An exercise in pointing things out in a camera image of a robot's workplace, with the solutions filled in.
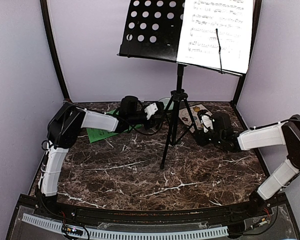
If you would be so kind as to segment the green sheet music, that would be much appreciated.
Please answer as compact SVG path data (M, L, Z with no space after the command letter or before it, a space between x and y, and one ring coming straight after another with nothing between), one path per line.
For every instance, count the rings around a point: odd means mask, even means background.
M116 109L116 110L111 110L109 112L100 112L100 114L110 114L110 115L119 115L119 110ZM90 118L89 116L85 116L84 117L84 122L85 123L82 123L82 128L86 128L86 131L88 133L88 138L89 138L89 141L90 143L93 143L93 142L97 142L97 141L100 141L100 140L103 140L103 139L106 139L106 138L109 138L109 137L112 137L112 136L115 136L115 135L118 135L120 133L124 133L124 132L130 132L133 128L131 126L129 126L126 130L124 130L123 132L111 132L111 131L107 131L105 129L99 129L99 128L90 128L91 126L99 126L99 125L96 125L97 123L86 123L86 120L88 121L88 118ZM135 128L140 128L142 125L141 124L137 124L137 125L134 125L133 127Z

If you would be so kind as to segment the white sheet music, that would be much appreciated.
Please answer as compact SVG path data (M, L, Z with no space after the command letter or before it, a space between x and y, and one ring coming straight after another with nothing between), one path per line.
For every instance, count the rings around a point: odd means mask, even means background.
M233 75L250 61L252 0L187 0L176 61Z

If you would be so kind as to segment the black music stand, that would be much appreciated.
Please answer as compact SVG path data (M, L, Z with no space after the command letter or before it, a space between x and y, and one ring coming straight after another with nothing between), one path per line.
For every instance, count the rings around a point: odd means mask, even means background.
M180 104L188 101L188 94L183 89L184 69L186 66L196 66L177 62L185 1L131 1L119 49L119 55L122 57L166 61L177 65L176 89L171 92L168 103L168 107L172 102L174 105L166 139L167 146L173 146L180 140L177 137Z

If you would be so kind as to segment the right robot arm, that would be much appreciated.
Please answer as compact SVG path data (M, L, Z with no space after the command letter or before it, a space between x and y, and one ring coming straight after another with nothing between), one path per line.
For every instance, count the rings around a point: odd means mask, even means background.
M280 189L286 188L300 175L300 115L264 126L254 126L242 132L232 128L230 116L224 112L209 115L206 110L197 113L203 128L195 133L199 146L208 144L224 152L239 153L263 147L286 146L286 160L256 189L245 205L245 213L256 217L265 208L264 201Z

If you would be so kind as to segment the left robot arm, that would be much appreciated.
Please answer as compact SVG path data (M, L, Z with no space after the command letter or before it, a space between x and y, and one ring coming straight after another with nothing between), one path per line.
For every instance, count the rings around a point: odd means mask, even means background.
M44 197L55 197L64 159L82 129L98 129L120 134L142 125L146 130L161 127L166 115L161 101L142 105L135 96L126 96L113 113L89 110L65 101L47 127L47 139L38 190Z

